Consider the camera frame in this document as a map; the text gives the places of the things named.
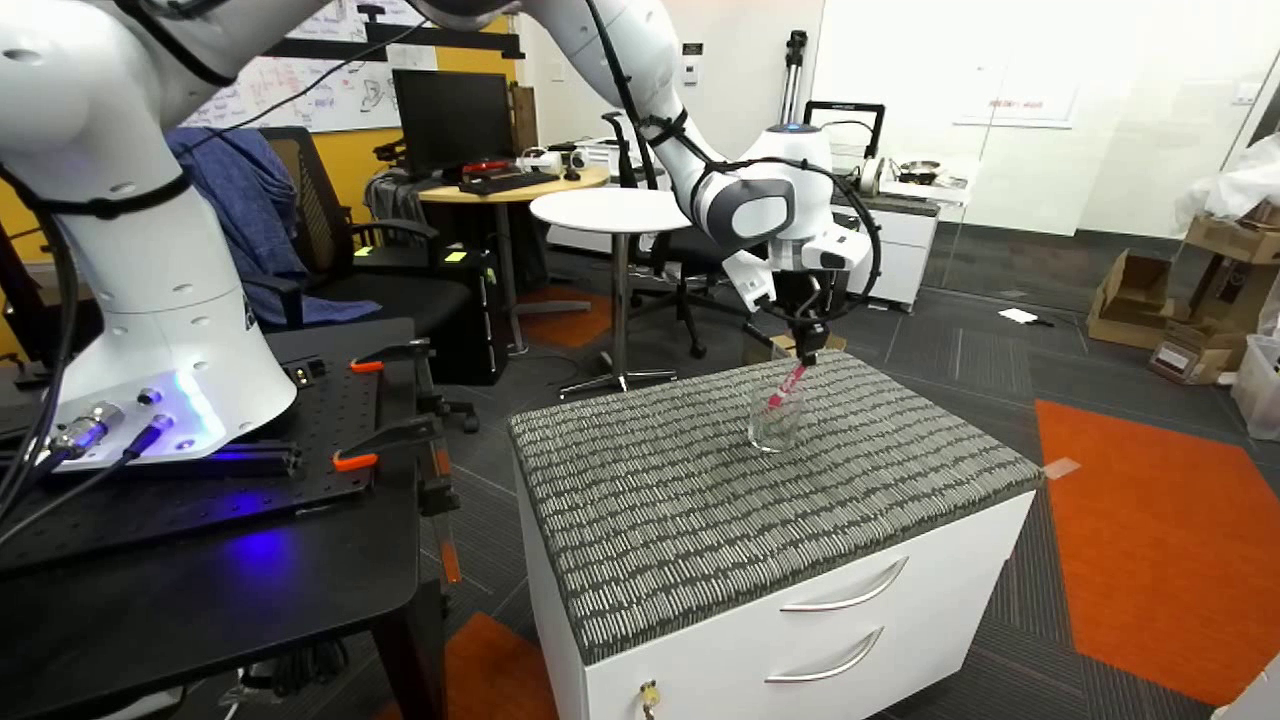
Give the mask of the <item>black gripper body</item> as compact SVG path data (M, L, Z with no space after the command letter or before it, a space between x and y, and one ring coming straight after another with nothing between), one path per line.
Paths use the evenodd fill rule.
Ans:
M824 283L809 273L781 277L781 302L799 353L820 353L829 340L829 325L820 317Z

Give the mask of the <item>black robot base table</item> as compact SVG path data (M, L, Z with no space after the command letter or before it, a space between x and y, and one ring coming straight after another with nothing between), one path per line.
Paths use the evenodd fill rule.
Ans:
M444 720L441 584L422 569L415 452L319 512L0 581L0 720L131 697L370 633L404 720Z

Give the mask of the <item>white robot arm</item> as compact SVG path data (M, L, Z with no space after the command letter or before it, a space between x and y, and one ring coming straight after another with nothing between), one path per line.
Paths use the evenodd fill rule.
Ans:
M0 167L72 245L105 317L35 423L35 452L55 466L204 460L297 403L168 133L324 5L0 0ZM441 28L534 15L580 81L631 114L745 302L769 306L787 273L870 258L874 241L835 221L818 156L729 159L706 145L661 0L409 5Z

